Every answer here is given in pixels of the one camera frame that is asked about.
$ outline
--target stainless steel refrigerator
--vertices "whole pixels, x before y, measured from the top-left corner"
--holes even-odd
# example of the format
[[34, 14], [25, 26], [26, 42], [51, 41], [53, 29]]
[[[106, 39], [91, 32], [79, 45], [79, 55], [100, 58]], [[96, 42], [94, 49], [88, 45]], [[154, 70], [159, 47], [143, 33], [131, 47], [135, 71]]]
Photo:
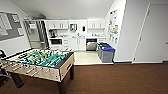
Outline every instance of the stainless steel refrigerator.
[[44, 21], [28, 20], [24, 23], [31, 48], [47, 49], [49, 44]]

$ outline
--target kitchen appliance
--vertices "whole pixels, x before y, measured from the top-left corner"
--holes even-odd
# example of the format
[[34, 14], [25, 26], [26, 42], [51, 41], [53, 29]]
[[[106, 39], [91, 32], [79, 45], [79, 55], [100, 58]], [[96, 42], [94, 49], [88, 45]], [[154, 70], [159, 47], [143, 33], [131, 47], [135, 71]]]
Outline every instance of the kitchen appliance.
[[77, 30], [77, 24], [70, 24], [70, 30], [76, 31]]
[[54, 33], [54, 30], [49, 30], [50, 34], [51, 34], [51, 38], [55, 38], [55, 33]]
[[26, 20], [24, 23], [31, 48], [47, 49], [49, 44], [44, 21]]
[[62, 39], [50, 39], [50, 40], [51, 40], [51, 44], [62, 45]]
[[86, 51], [96, 51], [97, 39], [86, 39]]

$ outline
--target ceiling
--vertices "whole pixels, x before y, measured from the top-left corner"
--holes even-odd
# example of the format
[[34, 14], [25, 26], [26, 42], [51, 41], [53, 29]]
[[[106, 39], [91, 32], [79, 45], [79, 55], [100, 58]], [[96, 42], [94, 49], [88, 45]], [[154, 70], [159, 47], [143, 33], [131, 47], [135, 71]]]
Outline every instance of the ceiling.
[[47, 19], [105, 18], [114, 0], [11, 0], [25, 13]]

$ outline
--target white cabinet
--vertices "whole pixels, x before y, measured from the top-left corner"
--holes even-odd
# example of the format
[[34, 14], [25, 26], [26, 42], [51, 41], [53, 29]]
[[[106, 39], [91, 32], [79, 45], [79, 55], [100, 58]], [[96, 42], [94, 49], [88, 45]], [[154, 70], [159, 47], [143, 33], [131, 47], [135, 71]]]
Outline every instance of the white cabinet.
[[71, 39], [71, 49], [73, 51], [86, 51], [86, 39]]
[[104, 29], [104, 28], [105, 28], [105, 20], [103, 19], [88, 20], [88, 29]]
[[71, 39], [71, 49], [72, 51], [78, 51], [78, 39], [77, 38]]
[[49, 29], [68, 29], [68, 20], [49, 20]]
[[70, 38], [64, 38], [62, 45], [63, 45], [63, 50], [65, 50], [65, 49], [70, 50], [71, 49]]
[[79, 48], [79, 51], [86, 51], [86, 39], [79, 39], [79, 45], [78, 45], [78, 48]]

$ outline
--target microwave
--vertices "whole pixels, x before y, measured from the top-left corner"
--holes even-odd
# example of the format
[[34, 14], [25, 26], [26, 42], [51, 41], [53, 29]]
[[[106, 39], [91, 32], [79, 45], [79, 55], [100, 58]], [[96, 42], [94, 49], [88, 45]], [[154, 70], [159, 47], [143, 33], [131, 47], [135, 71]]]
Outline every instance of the microwave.
[[51, 44], [62, 44], [62, 39], [51, 39]]

